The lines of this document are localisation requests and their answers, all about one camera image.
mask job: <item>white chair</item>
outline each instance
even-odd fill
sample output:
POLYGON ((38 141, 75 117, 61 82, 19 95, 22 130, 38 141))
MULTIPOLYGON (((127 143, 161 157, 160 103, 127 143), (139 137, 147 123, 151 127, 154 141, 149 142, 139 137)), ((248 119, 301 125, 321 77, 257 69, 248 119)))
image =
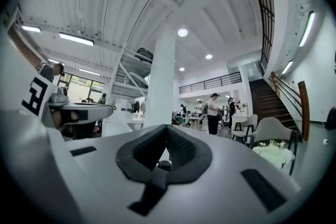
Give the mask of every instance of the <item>white chair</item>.
POLYGON ((237 137, 241 139, 243 144, 246 144, 248 132, 251 128, 252 133, 256 130, 258 125, 258 115, 251 115, 246 121, 244 122, 237 122, 235 125, 235 130, 231 132, 232 140, 237 137))
POLYGON ((294 141, 294 159, 291 162, 289 175, 292 174, 295 157, 298 148, 298 132, 288 129, 276 118, 262 119, 257 127, 257 130, 251 135, 250 148, 257 146, 257 142, 266 140, 285 140, 288 141, 287 149, 290 150, 294 141))

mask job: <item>staircase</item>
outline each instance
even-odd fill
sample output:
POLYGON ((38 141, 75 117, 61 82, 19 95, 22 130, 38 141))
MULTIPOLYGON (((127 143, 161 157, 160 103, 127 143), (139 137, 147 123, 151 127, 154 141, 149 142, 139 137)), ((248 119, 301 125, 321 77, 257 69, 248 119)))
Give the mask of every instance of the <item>staircase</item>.
POLYGON ((299 131, 285 105, 274 90, 263 79, 250 83, 253 114, 258 115, 258 123, 264 118, 277 118, 283 126, 299 131))

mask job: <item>metal frame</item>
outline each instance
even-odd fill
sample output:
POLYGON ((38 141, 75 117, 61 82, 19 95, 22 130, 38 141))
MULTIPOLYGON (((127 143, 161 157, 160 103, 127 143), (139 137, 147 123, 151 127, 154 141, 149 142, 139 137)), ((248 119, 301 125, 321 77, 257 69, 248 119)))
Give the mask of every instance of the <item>metal frame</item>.
POLYGON ((125 67, 119 63, 119 66, 121 67, 121 69, 126 73, 127 77, 129 77, 129 79, 133 82, 134 86, 138 89, 138 91, 144 96, 146 97, 146 94, 141 90, 141 88, 138 86, 138 84, 135 82, 135 80, 132 78, 132 76, 127 72, 127 70, 125 69, 125 67))
POLYGON ((272 43, 274 37, 274 2, 273 0, 258 0, 262 18, 262 43, 263 48, 261 50, 261 73, 264 75, 269 57, 272 50, 272 43))
POLYGON ((230 85, 230 84, 235 84, 235 83, 240 83, 240 82, 242 82, 240 72, 234 72, 234 73, 231 73, 225 76, 208 79, 208 80, 204 80, 204 81, 197 82, 194 84, 182 86, 180 87, 180 94, 186 93, 186 92, 194 92, 194 91, 211 89, 214 87, 222 87, 225 85, 230 85))

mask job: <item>person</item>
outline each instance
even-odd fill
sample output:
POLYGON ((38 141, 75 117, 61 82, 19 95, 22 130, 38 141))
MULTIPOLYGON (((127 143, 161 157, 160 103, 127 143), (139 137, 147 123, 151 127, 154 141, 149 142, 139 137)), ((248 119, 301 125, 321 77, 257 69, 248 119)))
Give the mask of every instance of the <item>person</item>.
POLYGON ((98 104, 105 104, 105 103, 106 103, 106 93, 103 93, 103 96, 98 100, 98 104))
POLYGON ((184 106, 183 104, 181 104, 180 107, 182 107, 181 111, 183 111, 183 113, 186 114, 187 113, 187 107, 184 106))
POLYGON ((172 125, 181 125, 184 123, 184 119, 181 116, 177 116, 176 118, 172 119, 172 125))
POLYGON ((42 77, 52 82, 54 80, 54 76, 58 76, 63 73, 64 65, 61 63, 56 63, 54 65, 41 63, 36 67, 36 70, 42 77))
POLYGON ((232 129, 232 116, 236 113, 236 107, 235 107, 235 102, 232 97, 229 98, 228 100, 228 105, 229 105, 229 130, 231 131, 232 129))
MULTIPOLYGON (((202 106, 202 101, 201 101, 201 100, 199 100, 199 101, 197 102, 197 107, 196 107, 196 109, 197 109, 198 117, 201 118, 202 115, 203 115, 203 113, 202 113, 202 111, 203 111, 203 106, 202 106)), ((201 120, 199 121, 198 124, 201 125, 202 123, 203 123, 203 119, 201 119, 201 120)))
POLYGON ((208 128, 209 128, 209 134, 213 135, 217 134, 218 129, 218 117, 217 117, 218 107, 216 106, 215 102, 218 97, 219 97, 218 93, 213 93, 208 101, 208 128))

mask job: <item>black slot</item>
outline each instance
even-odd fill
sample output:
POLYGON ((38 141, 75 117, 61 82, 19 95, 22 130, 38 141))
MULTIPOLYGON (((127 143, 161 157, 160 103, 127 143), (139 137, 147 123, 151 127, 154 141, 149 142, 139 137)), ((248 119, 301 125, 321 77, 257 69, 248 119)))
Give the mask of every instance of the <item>black slot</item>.
POLYGON ((93 146, 87 146, 87 147, 83 147, 83 148, 79 148, 77 150, 73 150, 70 151, 70 153, 72 154, 73 157, 79 156, 79 155, 83 155, 86 153, 90 153, 92 151, 96 151, 97 149, 93 146))
POLYGON ((269 212, 286 202, 286 199, 257 170, 247 169, 241 174, 269 212))

